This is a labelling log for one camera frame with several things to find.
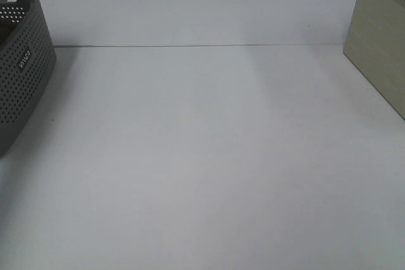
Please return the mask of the grey perforated plastic basket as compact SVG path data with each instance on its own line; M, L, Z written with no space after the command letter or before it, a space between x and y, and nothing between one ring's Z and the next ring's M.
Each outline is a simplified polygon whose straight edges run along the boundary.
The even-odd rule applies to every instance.
M40 0L1 3L1 155L37 107L56 65Z

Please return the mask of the beige storage box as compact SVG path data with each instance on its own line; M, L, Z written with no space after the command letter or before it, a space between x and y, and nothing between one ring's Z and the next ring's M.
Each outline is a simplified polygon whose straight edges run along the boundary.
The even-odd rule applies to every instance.
M404 116L404 0L356 0L343 53Z

